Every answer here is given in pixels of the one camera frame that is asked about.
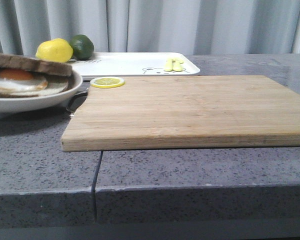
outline bread slice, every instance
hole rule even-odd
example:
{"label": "bread slice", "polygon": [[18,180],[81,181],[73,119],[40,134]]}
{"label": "bread slice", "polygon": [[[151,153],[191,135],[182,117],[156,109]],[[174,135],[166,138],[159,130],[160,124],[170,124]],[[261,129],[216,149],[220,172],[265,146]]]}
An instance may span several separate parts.
{"label": "bread slice", "polygon": [[0,68],[22,69],[29,72],[68,77],[72,66],[67,63],[45,61],[22,55],[0,53]]}

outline white plate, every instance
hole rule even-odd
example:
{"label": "white plate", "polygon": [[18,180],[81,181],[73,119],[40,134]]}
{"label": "white plate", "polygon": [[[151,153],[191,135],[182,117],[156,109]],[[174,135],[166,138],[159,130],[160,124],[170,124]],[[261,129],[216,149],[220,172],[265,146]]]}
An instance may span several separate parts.
{"label": "white plate", "polygon": [[35,97],[0,97],[0,113],[18,113],[48,108],[72,97],[83,83],[82,76],[73,71],[73,83],[69,90],[47,96]]}
{"label": "white plate", "polygon": [[[181,58],[183,71],[164,71],[167,58]],[[84,79],[102,76],[195,75],[200,69],[176,52],[95,52],[94,57],[72,63]]]}

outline white tray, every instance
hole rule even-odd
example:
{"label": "white tray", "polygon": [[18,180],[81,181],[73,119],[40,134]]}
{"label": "white tray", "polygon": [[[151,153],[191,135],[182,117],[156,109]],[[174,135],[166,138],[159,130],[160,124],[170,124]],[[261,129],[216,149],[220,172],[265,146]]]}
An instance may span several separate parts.
{"label": "white tray", "polygon": [[[181,58],[183,71],[164,71],[167,58]],[[200,69],[175,52],[95,52],[85,61],[74,61],[73,70],[85,80],[102,76],[195,75]]]}

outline sandwich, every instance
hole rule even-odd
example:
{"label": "sandwich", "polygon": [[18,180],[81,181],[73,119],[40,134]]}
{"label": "sandwich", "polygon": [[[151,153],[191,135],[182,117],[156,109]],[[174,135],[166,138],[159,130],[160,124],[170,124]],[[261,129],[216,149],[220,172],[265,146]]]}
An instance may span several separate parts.
{"label": "sandwich", "polygon": [[69,89],[70,64],[0,53],[0,98],[27,98]]}

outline egg white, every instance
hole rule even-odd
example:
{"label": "egg white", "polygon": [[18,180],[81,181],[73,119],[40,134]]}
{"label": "egg white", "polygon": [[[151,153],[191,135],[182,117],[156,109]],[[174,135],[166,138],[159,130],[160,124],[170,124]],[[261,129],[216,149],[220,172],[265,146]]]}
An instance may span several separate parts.
{"label": "egg white", "polygon": [[0,94],[23,93],[41,91],[48,86],[47,79],[39,74],[34,74],[30,80],[13,80],[0,78]]}

